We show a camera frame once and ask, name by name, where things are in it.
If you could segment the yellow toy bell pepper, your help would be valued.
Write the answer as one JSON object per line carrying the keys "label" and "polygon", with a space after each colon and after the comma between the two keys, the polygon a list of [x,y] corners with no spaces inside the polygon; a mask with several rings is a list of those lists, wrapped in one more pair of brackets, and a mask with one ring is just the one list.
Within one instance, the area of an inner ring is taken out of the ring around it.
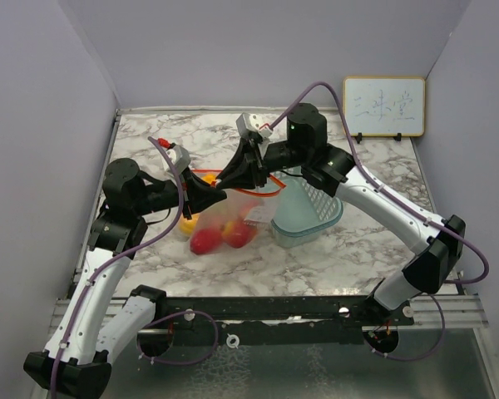
{"label": "yellow toy bell pepper", "polygon": [[216,176],[213,174],[207,174],[201,177],[201,179],[210,186],[216,185]]}

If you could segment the clear zip bag orange zipper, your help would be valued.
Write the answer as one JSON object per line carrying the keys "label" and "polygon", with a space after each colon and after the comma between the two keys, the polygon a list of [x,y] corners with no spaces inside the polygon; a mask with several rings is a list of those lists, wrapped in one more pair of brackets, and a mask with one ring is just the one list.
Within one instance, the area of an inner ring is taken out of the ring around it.
{"label": "clear zip bag orange zipper", "polygon": [[[256,237],[258,233],[270,224],[274,217],[279,205],[279,194],[284,187],[284,183],[276,177],[270,176],[263,187],[252,190],[227,190],[227,199],[198,213],[200,217],[195,226],[194,233],[200,229],[206,228],[220,229],[222,233],[224,225],[227,222],[239,219],[243,220],[246,224],[253,225],[257,228],[258,232],[255,235]],[[189,248],[191,237],[185,237],[189,240]],[[210,254],[218,252],[223,248],[235,249],[230,247],[223,240],[223,244]]]}

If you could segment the red toy pepper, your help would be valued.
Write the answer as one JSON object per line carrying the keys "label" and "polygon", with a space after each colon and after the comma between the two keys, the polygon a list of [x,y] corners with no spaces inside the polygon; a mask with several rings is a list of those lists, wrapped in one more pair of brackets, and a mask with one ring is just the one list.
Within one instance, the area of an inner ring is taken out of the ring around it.
{"label": "red toy pepper", "polygon": [[196,255],[209,254],[223,244],[220,229],[206,228],[195,232],[190,238],[190,251]]}

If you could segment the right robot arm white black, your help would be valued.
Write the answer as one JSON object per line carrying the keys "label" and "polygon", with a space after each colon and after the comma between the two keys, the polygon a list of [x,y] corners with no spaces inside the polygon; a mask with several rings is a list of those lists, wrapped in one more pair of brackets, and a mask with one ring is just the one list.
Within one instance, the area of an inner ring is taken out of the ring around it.
{"label": "right robot arm white black", "polygon": [[462,256],[465,222],[422,209],[362,170],[352,154],[329,144],[327,120],[315,106],[301,103],[286,119],[286,140],[272,143],[268,124],[255,114],[241,114],[236,121],[240,142],[217,187],[252,190],[274,172],[298,167],[310,186],[356,207],[395,234],[414,257],[368,295],[365,314],[373,324],[384,325],[397,308],[421,293],[437,293]]}

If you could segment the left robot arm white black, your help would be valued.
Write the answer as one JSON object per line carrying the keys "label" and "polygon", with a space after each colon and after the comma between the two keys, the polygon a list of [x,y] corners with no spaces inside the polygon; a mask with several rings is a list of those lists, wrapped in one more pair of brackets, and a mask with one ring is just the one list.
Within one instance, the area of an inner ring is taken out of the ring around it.
{"label": "left robot arm white black", "polygon": [[138,249],[148,246],[146,215],[175,209],[178,216],[199,213],[225,200],[223,190],[207,184],[189,168],[182,185],[157,180],[132,159],[112,161],[105,171],[103,207],[91,226],[82,274],[56,331],[40,352],[31,352],[24,371],[52,398],[98,398],[112,365],[145,325],[161,326],[167,316],[165,293],[142,288],[104,320],[116,286]]}

